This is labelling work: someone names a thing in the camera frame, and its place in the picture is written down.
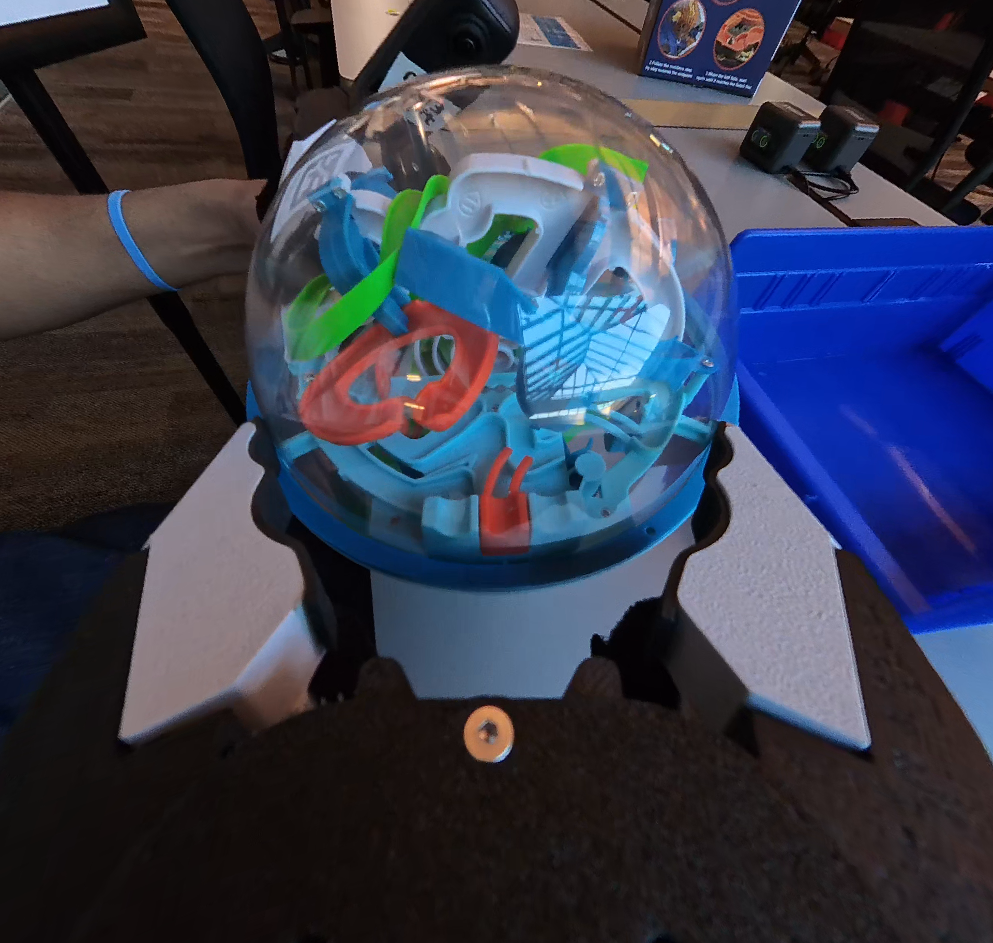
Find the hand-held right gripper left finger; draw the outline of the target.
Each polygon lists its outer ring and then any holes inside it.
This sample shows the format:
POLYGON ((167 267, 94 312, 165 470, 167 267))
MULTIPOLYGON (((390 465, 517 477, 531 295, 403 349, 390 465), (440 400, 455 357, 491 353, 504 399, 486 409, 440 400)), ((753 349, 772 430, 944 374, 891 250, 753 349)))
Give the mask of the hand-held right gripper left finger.
POLYGON ((256 733, 316 707, 327 590, 277 469, 265 429, 243 424, 149 538, 124 742, 221 710, 256 733))

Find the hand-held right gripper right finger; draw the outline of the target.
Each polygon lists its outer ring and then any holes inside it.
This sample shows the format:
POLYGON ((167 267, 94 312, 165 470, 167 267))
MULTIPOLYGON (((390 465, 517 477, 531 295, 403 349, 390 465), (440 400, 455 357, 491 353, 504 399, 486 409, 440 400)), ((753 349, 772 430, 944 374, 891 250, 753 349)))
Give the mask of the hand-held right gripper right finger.
POLYGON ((853 751, 871 745, 833 538, 735 425, 718 431, 665 588, 665 666, 725 731, 764 713, 853 751))

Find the clear plastic maze ball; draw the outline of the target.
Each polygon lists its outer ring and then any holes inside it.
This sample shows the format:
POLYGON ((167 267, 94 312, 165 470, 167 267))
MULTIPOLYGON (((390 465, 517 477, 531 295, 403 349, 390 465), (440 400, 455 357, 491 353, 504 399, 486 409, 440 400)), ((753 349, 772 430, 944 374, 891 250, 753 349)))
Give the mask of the clear plastic maze ball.
POLYGON ((708 195, 629 107, 542 69, 422 75, 297 142, 245 313, 292 514, 424 584, 639 556, 691 518, 736 406, 708 195))

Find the person's left forearm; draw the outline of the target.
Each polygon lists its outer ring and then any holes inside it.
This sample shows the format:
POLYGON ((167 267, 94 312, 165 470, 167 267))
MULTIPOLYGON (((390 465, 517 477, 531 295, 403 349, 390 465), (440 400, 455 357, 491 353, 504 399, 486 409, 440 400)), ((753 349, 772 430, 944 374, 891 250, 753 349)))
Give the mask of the person's left forearm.
POLYGON ((1 194, 1 340, 70 326, 148 298, 102 195, 1 194))

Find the person's left hand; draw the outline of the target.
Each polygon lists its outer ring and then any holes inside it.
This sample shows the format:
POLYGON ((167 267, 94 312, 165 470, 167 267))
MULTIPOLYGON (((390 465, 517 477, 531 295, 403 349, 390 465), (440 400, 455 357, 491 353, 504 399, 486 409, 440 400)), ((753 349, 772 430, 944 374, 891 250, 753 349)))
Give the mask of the person's left hand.
POLYGON ((198 180, 120 199, 136 264, 157 287, 180 290, 244 272, 260 230, 267 180, 198 180))

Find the printed paper sheet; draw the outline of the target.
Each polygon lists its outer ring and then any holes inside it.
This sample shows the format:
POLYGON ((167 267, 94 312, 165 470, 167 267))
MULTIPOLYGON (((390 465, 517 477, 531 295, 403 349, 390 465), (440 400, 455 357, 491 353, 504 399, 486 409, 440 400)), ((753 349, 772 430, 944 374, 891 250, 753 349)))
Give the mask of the printed paper sheet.
POLYGON ((556 16, 518 14, 517 45, 589 53, 589 43, 564 19, 556 16))

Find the blue plastic bin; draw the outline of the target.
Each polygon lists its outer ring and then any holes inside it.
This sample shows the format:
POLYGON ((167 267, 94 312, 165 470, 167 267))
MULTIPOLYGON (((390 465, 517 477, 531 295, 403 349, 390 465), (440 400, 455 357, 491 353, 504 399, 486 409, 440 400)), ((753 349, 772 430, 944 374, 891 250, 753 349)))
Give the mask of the blue plastic bin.
POLYGON ((740 423, 913 632, 992 613, 992 230, 731 243, 740 423))

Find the dark blue printed box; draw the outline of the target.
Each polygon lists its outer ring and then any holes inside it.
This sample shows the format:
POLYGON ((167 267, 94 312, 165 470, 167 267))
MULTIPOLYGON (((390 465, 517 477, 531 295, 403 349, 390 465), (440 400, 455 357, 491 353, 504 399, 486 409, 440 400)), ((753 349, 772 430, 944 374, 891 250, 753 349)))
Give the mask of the dark blue printed box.
POLYGON ((651 0, 639 74, 752 98, 802 0, 651 0))

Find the black charger cube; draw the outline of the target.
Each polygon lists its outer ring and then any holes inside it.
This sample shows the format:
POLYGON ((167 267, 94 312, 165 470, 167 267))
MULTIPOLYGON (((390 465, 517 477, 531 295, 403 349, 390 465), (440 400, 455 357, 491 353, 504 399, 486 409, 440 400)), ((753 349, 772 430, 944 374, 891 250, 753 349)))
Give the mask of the black charger cube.
POLYGON ((876 140, 880 127, 860 110, 838 104, 827 105, 820 126, 808 147, 803 163, 826 175, 848 174, 876 140))
POLYGON ((801 163, 821 128, 821 121, 800 107, 779 101, 763 103, 740 144, 739 154, 768 175, 786 173, 801 163))

